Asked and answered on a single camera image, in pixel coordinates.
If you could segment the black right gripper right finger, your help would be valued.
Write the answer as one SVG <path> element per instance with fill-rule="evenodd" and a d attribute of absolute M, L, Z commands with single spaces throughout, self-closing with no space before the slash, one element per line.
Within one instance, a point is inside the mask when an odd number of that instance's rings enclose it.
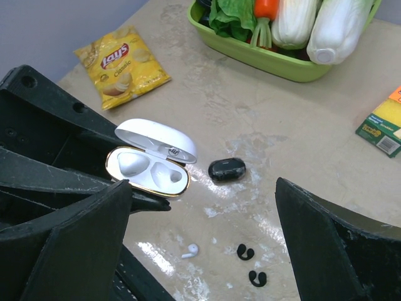
<path fill-rule="evenodd" d="M 278 178 L 276 206 L 301 300 L 400 300 L 400 228 Z"/>

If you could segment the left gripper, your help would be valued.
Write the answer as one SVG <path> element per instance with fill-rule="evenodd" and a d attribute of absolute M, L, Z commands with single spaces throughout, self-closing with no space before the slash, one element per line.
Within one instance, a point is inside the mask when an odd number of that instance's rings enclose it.
<path fill-rule="evenodd" d="M 107 155 L 123 142 L 116 125 L 29 65 L 1 79 L 1 228 L 30 221 L 99 193 Z M 131 212 L 170 211 L 160 196 L 121 182 Z"/>

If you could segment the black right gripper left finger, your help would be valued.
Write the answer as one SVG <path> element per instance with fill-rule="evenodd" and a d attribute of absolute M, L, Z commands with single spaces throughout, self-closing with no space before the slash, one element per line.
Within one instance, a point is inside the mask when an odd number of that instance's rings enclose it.
<path fill-rule="evenodd" d="M 132 191 L 120 181 L 1 230 L 1 300 L 108 300 Z"/>

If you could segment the white earbud charging case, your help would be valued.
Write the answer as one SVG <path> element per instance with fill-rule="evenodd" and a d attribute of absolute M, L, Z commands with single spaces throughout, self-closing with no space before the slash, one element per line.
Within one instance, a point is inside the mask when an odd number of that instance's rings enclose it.
<path fill-rule="evenodd" d="M 197 162 L 194 141 L 183 132 L 146 119 L 130 119 L 122 122 L 115 135 L 125 145 L 111 150 L 105 161 L 105 169 L 115 181 L 126 179 L 139 190 L 166 198 L 178 198 L 189 187 L 190 176 L 186 164 Z M 150 164 L 141 174 L 123 176 L 117 156 L 129 152 L 146 156 Z"/>

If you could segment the white wireless earbud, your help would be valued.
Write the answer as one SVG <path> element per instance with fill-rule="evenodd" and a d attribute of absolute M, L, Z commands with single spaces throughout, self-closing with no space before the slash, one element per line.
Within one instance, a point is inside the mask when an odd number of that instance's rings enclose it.
<path fill-rule="evenodd" d="M 150 164 L 146 156 L 129 152 L 120 153 L 117 160 L 121 174 L 127 177 L 141 174 Z"/>
<path fill-rule="evenodd" d="M 187 247 L 188 252 L 181 255 L 181 259 L 188 259 L 197 256 L 199 252 L 199 247 L 197 244 L 192 243 Z"/>

